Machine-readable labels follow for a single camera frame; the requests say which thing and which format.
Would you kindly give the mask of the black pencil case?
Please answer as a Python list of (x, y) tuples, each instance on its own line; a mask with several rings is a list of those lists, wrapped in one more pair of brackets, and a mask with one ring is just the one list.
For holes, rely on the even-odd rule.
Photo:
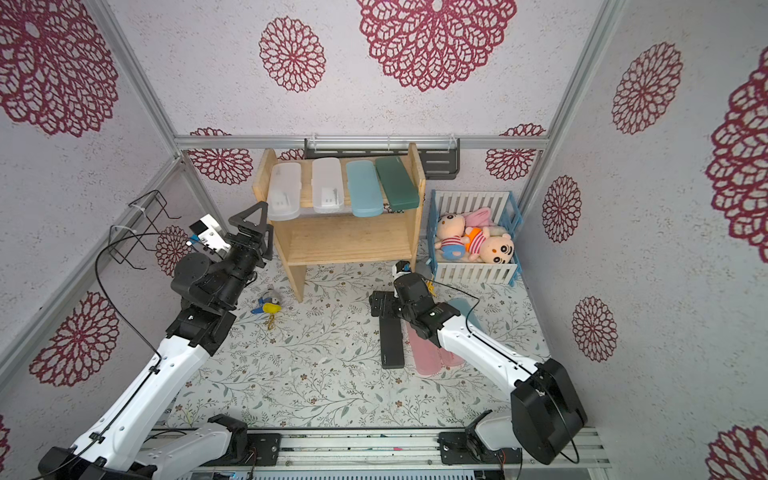
[(401, 321), (394, 317), (379, 318), (381, 366), (385, 370), (405, 366)]

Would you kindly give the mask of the pink pencil case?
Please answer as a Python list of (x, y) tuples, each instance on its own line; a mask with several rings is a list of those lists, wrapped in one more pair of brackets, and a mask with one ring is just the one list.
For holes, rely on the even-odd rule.
[(410, 323), (406, 324), (406, 330), (417, 373), (423, 377), (439, 373), (443, 368), (439, 348), (421, 338)]
[(440, 348), (438, 350), (438, 354), (442, 362), (442, 365), (446, 369), (461, 367), (464, 364), (464, 360), (460, 356), (454, 353), (451, 353), (448, 350), (445, 350), (443, 348)]

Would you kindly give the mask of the light teal pencil case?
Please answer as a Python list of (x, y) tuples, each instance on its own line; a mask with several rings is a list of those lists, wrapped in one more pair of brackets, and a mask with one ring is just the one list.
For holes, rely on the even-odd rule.
[(466, 298), (453, 298), (448, 301), (448, 304), (465, 316), (473, 328), (482, 329), (482, 325), (477, 321), (475, 314), (472, 312), (472, 302), (469, 302)]

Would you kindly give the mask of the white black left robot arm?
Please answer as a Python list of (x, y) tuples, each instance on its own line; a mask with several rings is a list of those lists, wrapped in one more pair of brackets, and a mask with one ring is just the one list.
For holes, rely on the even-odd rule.
[(182, 299), (152, 359), (118, 400), (68, 448), (53, 447), (38, 464), (42, 479), (178, 479), (211, 461), (248, 457), (248, 428), (218, 414), (167, 444), (142, 447), (181, 387), (218, 351), (236, 320), (243, 290), (273, 257), (268, 205), (259, 201), (233, 215), (235, 232), (222, 234), (210, 216), (192, 225), (206, 252), (175, 266), (172, 290)]

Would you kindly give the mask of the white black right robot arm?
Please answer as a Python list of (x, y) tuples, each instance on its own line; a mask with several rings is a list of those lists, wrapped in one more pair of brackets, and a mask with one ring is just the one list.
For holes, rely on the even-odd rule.
[(255, 335), (257, 419), (293, 427), (466, 425), (506, 412), (547, 354), (521, 286), (437, 286), (420, 336), (405, 309), (429, 269), (420, 263), (318, 266), (294, 297), (273, 270), (263, 293), (282, 310)]

